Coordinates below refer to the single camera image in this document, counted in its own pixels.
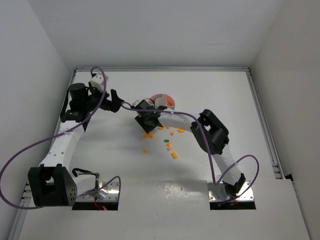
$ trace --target white wall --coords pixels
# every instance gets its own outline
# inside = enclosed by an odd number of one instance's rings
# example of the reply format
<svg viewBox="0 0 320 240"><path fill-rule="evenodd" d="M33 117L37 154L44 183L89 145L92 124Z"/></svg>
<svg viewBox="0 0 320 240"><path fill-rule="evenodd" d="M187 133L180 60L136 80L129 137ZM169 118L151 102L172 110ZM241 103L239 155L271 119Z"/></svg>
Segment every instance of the white wall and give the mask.
<svg viewBox="0 0 320 240"><path fill-rule="evenodd" d="M17 151L53 134L71 72L67 70L26 0L0 7L0 168ZM14 203L48 144L12 163L1 181ZM16 210L0 199L0 240L7 239Z"/></svg>
<svg viewBox="0 0 320 240"><path fill-rule="evenodd" d="M320 1L288 0L253 67L308 231L320 239Z"/></svg>
<svg viewBox="0 0 320 240"><path fill-rule="evenodd" d="M28 0L65 62L249 66L283 0Z"/></svg>

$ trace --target white table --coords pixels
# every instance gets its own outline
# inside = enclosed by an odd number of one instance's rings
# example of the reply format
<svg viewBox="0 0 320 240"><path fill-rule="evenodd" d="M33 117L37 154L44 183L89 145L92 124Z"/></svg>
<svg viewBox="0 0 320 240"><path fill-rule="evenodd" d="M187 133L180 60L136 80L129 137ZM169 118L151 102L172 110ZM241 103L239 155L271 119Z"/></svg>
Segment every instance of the white table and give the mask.
<svg viewBox="0 0 320 240"><path fill-rule="evenodd" d="M168 94L176 110L212 110L230 134L235 159L255 155L260 173L253 185L256 210L210 210L207 154L189 132L158 130L144 139L136 113L99 110L80 139L70 168L122 180L118 211L75 211L71 207L29 210L21 240L307 240L308 233L289 180L275 179L268 148L244 71L107 71L108 89L133 103ZM74 83L88 84L77 72ZM170 139L178 159L167 151ZM256 171L252 159L239 164L246 179ZM216 175L220 174L215 166Z"/></svg>

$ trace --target gray wall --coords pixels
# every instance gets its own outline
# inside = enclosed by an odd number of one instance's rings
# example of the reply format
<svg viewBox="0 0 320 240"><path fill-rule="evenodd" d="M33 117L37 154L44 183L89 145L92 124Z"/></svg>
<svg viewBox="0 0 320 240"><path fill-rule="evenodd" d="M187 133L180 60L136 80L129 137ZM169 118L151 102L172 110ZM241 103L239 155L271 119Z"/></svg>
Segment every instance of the gray wall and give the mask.
<svg viewBox="0 0 320 240"><path fill-rule="evenodd" d="M255 61L271 130L312 239L320 239L320 1L288 0Z"/></svg>
<svg viewBox="0 0 320 240"><path fill-rule="evenodd" d="M0 7L0 168L17 151L53 134L71 72L50 42L26 0ZM20 202L28 169L49 145L35 147L9 166L4 194ZM7 239L16 209L0 199L0 239Z"/></svg>
<svg viewBox="0 0 320 240"><path fill-rule="evenodd" d="M283 0L29 0L67 65L249 66Z"/></svg>

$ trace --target metal frame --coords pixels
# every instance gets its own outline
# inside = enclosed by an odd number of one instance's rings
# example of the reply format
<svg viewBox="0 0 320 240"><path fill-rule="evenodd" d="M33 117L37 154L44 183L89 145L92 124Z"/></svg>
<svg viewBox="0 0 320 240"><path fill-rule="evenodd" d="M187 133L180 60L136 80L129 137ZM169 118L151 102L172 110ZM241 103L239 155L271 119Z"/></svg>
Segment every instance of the metal frame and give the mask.
<svg viewBox="0 0 320 240"><path fill-rule="evenodd" d="M260 124L262 126L262 131L264 138L267 143L267 148L269 155L271 157L271 162L274 170L275 177L277 179L285 178L285 174L280 162L279 154L277 147L271 133L270 125L266 117L266 113L262 104L261 96L256 82L252 76L252 73L248 67L102 67L104 71L107 72L246 72L248 83L252 92L252 97L255 103L256 111L259 116ZM73 71L73 74L70 78L69 85L72 84L75 80L77 73L81 72L90 72L91 67L79 67ZM59 130L60 118L58 118L57 125L55 128L54 134ZM28 183L25 186L25 191L28 190ZM25 196L26 192L23 192L21 197L20 206L29 206L31 197ZM10 235L8 240L18 240L23 223L26 217L27 211L18 209L13 225L11 227Z"/></svg>

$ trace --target orange object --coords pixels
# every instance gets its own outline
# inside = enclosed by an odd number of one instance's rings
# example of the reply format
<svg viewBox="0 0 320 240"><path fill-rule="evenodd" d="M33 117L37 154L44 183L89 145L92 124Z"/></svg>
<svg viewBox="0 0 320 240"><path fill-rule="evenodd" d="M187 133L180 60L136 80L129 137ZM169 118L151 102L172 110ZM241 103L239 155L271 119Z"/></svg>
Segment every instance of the orange object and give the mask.
<svg viewBox="0 0 320 240"><path fill-rule="evenodd" d="M177 155L175 152L171 153L171 155L172 155L172 157L173 157L174 159L177 159L177 158L178 158L178 155Z"/></svg>

